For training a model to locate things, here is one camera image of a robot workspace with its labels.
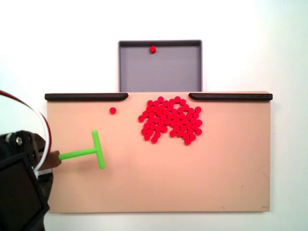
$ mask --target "white wall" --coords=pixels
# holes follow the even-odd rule
[[[271,211],[48,214],[46,230],[308,230],[307,0],[1,1],[0,89],[44,114],[45,93],[115,92],[117,42],[147,39],[201,39],[204,91],[273,93]],[[0,105],[0,134],[43,135],[25,107]]]

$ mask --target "wooden board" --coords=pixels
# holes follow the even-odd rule
[[[202,108],[203,134],[191,145],[169,133],[144,141],[138,116],[158,96]],[[269,211],[270,102],[129,93],[119,102],[48,102],[48,122],[60,153],[93,147],[97,129],[106,164],[95,154],[63,160],[53,170],[52,213]]]

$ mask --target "metal screw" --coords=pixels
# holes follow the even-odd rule
[[[18,146],[20,146],[20,145],[23,144],[23,140],[19,136],[17,136],[16,137],[16,143],[17,143]]]

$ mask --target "pile of red beads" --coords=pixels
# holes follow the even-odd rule
[[[196,135],[202,134],[199,128],[202,121],[198,119],[201,107],[193,109],[179,96],[169,101],[160,96],[156,101],[149,100],[147,105],[146,110],[138,117],[140,122],[148,118],[141,130],[146,141],[151,139],[152,143],[157,143],[161,133],[168,131],[168,126],[172,128],[170,136],[182,137],[186,145],[191,144]]]

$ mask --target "green t-shaped tool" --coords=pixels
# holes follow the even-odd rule
[[[94,148],[87,148],[87,149],[83,149],[79,151],[60,154],[59,160],[64,160],[64,159],[73,158],[73,157],[77,157],[81,155],[88,155],[88,154],[96,153],[98,165],[100,166],[100,168],[104,168],[105,162],[104,162],[102,147],[100,143],[100,138],[98,137],[97,130],[95,129],[92,130],[92,136],[93,136],[93,141],[94,141]]]

